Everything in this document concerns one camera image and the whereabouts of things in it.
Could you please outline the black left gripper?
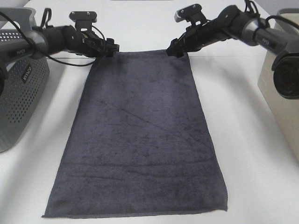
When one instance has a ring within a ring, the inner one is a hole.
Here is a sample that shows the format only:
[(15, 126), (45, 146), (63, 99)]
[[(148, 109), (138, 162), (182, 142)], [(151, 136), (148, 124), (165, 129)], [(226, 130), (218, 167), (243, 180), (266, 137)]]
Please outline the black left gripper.
[(113, 57), (116, 52), (119, 52), (119, 44), (114, 43), (113, 38), (105, 38), (103, 33), (99, 30), (101, 38), (93, 31), (79, 32), (72, 28), (74, 32), (74, 45), (72, 46), (72, 53), (86, 57)]

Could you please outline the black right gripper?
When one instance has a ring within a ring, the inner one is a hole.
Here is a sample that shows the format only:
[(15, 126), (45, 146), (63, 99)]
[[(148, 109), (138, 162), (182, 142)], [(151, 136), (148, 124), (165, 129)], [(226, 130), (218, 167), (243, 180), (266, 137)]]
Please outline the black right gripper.
[(223, 30), (216, 19), (204, 25), (188, 27), (180, 39), (173, 39), (166, 49), (168, 56), (183, 57), (184, 53), (197, 52), (203, 47), (222, 42), (231, 37)]

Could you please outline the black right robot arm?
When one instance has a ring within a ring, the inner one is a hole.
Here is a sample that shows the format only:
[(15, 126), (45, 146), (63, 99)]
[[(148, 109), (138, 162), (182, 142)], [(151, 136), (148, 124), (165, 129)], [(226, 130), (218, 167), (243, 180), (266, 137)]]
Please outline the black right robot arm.
[(167, 55), (182, 57), (187, 52), (229, 39), (239, 40), (249, 46), (260, 45), (276, 57), (272, 64), (273, 82), (280, 96), (286, 99), (299, 98), (299, 36), (270, 27), (270, 19), (282, 21), (295, 29), (295, 22), (279, 15), (260, 17), (255, 3), (245, 2), (241, 11), (237, 6), (224, 8), (217, 18), (208, 20), (200, 4), (193, 4), (175, 13), (175, 21), (187, 21), (191, 25), (166, 50)]

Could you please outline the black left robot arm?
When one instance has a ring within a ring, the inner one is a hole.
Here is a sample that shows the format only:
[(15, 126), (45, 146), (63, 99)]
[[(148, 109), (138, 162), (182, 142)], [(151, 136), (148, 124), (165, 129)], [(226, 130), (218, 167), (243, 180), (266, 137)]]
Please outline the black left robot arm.
[(90, 58), (112, 57), (120, 46), (112, 38), (100, 38), (93, 31), (79, 31), (73, 26), (37, 28), (37, 39), (20, 33), (20, 37), (0, 41), (0, 92), (8, 79), (7, 66), (18, 60), (31, 57), (35, 60), (61, 51)]

